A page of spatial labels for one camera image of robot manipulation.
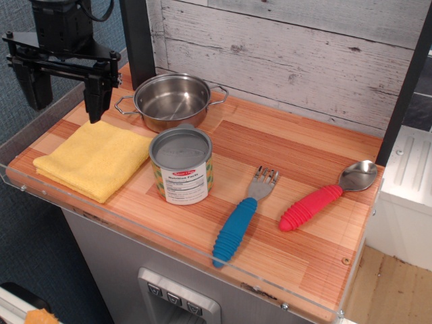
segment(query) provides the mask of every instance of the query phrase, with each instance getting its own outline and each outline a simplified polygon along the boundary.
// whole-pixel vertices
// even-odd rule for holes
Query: spoon
[[[338,199],[343,191],[367,189],[376,177],[377,166],[371,161],[364,160],[347,167],[339,177],[339,184],[322,187],[295,202],[281,216],[279,229],[284,232],[296,229],[329,203]]]

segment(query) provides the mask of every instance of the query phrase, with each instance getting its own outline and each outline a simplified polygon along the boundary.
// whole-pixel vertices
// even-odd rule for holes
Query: metal saucepan
[[[211,88],[220,88],[225,97],[210,103]],[[142,83],[134,96],[122,97],[115,108],[124,115],[140,113],[146,126],[155,132],[180,124],[197,126],[206,117],[210,105],[223,103],[228,97],[228,91],[222,86],[211,88],[204,80],[189,74],[161,74]],[[125,112],[119,107],[125,98],[134,98],[137,111]]]
[[[369,160],[347,167],[339,177],[339,184],[322,187],[294,203],[281,216],[279,229],[281,231],[296,229],[322,208],[338,199],[345,190],[360,191],[369,188],[375,181],[377,173],[377,166]]]

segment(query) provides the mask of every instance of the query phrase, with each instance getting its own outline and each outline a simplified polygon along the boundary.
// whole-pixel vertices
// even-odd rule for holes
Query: pot handle
[[[123,99],[126,99],[126,98],[133,98],[134,96],[124,96],[124,97],[122,97],[122,98],[120,98],[120,100],[118,101],[118,102],[116,102],[115,104],[114,104],[114,107],[122,114],[122,115],[134,115],[134,114],[136,114],[136,113],[140,113],[138,110],[137,111],[122,111],[122,109],[119,107],[119,103],[121,103],[121,101],[123,100]]]
[[[225,93],[225,96],[224,96],[224,98],[223,98],[222,100],[220,100],[220,101],[215,101],[214,103],[209,103],[208,106],[210,106],[210,105],[216,105],[216,104],[218,104],[218,103],[224,103],[224,102],[227,100],[228,95],[230,94],[230,93],[228,92],[228,90],[225,89],[225,88],[222,87],[222,86],[211,86],[211,87],[210,87],[210,89],[214,89],[214,88],[220,88],[220,89]]]

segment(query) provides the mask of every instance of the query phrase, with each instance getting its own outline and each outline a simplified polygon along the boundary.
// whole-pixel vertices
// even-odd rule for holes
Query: wooden plank wall
[[[158,73],[193,74],[235,97],[378,137],[430,3],[147,1]]]

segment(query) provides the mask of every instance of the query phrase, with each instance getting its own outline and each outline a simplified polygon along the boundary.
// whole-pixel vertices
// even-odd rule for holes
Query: screw
[[[286,302],[281,305],[283,311],[288,311],[289,307],[290,305],[288,305]]]

